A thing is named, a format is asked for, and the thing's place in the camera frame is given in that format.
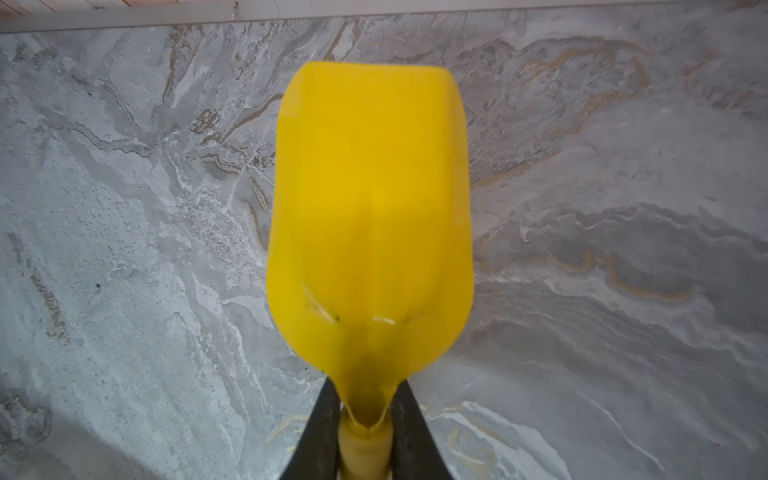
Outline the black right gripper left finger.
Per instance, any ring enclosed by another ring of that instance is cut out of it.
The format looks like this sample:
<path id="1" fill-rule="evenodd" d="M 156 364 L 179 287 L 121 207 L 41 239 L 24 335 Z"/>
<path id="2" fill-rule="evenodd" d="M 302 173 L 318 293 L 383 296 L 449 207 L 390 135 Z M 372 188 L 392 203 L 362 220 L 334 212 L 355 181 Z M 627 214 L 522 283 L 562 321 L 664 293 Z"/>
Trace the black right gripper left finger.
<path id="1" fill-rule="evenodd" d="M 327 377 L 280 480 L 336 480 L 342 403 Z"/>

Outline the yellow square shovel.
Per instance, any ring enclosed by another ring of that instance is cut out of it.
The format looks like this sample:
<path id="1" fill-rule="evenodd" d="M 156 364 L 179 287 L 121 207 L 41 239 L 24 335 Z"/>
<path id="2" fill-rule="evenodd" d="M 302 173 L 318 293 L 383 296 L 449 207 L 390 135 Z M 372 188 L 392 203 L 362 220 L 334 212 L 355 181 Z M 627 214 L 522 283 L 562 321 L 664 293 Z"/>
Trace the yellow square shovel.
<path id="1" fill-rule="evenodd" d="M 440 67 L 310 62 L 276 128 L 266 292 L 342 403 L 337 479 L 393 479 L 390 405 L 466 325 L 468 129 Z"/>

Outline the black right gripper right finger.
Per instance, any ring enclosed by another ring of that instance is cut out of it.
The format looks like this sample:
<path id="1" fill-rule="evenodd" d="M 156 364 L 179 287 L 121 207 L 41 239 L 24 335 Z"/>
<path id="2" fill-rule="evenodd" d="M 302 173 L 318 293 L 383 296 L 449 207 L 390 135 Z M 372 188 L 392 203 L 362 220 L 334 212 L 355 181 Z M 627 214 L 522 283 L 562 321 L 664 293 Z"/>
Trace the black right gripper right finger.
<path id="1" fill-rule="evenodd" d="M 453 480 L 407 380 L 390 405 L 394 426 L 391 471 L 394 480 Z"/>

